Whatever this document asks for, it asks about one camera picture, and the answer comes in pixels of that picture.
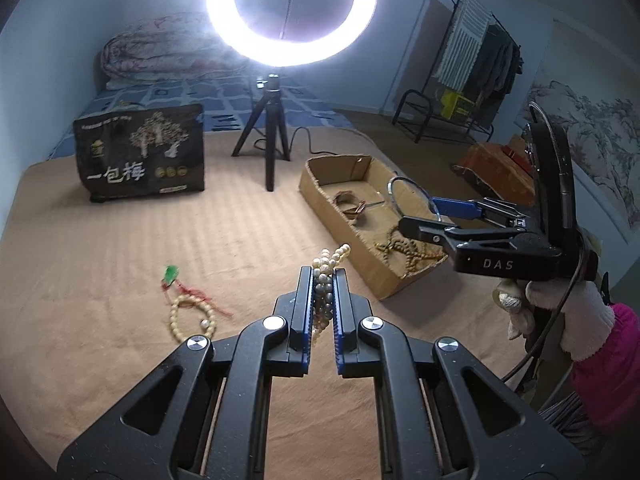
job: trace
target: screw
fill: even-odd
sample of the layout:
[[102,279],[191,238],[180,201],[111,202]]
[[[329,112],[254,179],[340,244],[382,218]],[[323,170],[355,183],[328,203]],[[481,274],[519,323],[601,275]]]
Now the screw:
[[362,326],[367,330],[377,330],[379,328],[382,328],[384,323],[384,321],[376,316],[369,316],[361,321]]
[[269,317],[264,318],[264,321],[262,322],[262,325],[267,330],[277,330],[279,328],[282,328],[285,323],[286,323],[286,321],[284,321],[284,318],[282,318],[280,316],[269,316]]
[[207,347],[208,340],[203,335],[194,335],[187,339],[187,348],[197,352]]
[[438,340],[438,348],[444,352],[455,352],[459,343],[452,337],[441,337]]

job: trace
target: hand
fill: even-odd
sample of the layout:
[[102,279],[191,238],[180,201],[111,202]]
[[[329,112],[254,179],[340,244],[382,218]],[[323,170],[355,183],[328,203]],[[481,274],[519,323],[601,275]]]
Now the hand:
[[[513,280],[500,282],[494,290],[494,301],[510,314],[509,339],[529,335],[535,327],[525,298],[530,305],[555,310],[568,283],[569,280],[562,279],[529,282],[524,288]],[[612,308],[602,302],[593,282],[576,283],[562,312],[564,332],[560,346],[571,354],[573,361],[583,361],[602,348],[616,320]]]

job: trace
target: pearl necklace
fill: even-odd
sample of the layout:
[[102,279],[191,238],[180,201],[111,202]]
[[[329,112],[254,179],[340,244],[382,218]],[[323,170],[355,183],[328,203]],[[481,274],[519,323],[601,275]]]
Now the pearl necklace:
[[334,254],[331,254],[329,249],[322,249],[320,258],[315,258],[311,264],[314,274],[314,327],[311,337],[313,344],[334,316],[332,276],[335,267],[350,253],[351,247],[348,244],[336,249]]
[[207,319],[203,319],[200,322],[200,326],[203,330],[206,330],[204,335],[211,339],[211,336],[213,336],[213,333],[216,331],[216,320],[213,316],[212,306],[198,296],[181,294],[175,298],[175,301],[171,305],[171,312],[169,314],[169,327],[171,328],[171,332],[174,334],[175,340],[180,344],[187,340],[182,332],[180,332],[180,329],[178,329],[178,308],[185,303],[191,303],[191,306],[199,308],[203,311],[205,316],[207,316]]

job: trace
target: blue checkered sheet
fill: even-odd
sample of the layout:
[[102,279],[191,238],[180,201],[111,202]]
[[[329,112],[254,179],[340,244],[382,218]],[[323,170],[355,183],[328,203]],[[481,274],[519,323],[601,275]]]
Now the blue checkered sheet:
[[[336,113],[329,105],[313,95],[307,87],[299,85],[292,78],[282,76],[280,86],[282,104],[289,126],[353,127],[344,115]],[[121,90],[100,92],[79,118],[116,110],[142,110],[200,103],[204,108],[206,134],[242,130],[251,114],[252,92],[254,102],[257,102],[262,93],[255,86],[252,91],[250,90],[250,79],[246,76],[163,81],[152,85],[137,85]],[[264,114],[256,126],[264,127]],[[75,152],[73,129],[70,128],[49,158],[73,155]]]

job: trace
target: beige bedsheet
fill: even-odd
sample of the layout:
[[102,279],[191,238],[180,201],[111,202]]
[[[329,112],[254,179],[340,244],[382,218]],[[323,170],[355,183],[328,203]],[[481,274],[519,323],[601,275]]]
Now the beige bedsheet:
[[[383,157],[369,139],[314,128],[314,148]],[[264,160],[237,132],[206,139],[207,190],[91,204],[73,158],[23,176],[0,244],[0,394],[37,451],[55,466],[62,450],[175,348],[159,288],[167,264],[234,314],[215,338],[270,314],[294,290],[300,266],[334,247],[298,192],[306,138],[278,161],[276,191],[264,190]],[[369,296],[347,262],[352,292]],[[460,339],[493,371],[522,355],[492,305],[495,280],[445,263],[373,311],[411,336]],[[180,313],[181,327],[198,331]],[[331,331],[303,379],[274,380],[268,479],[378,478],[372,382],[342,380]]]

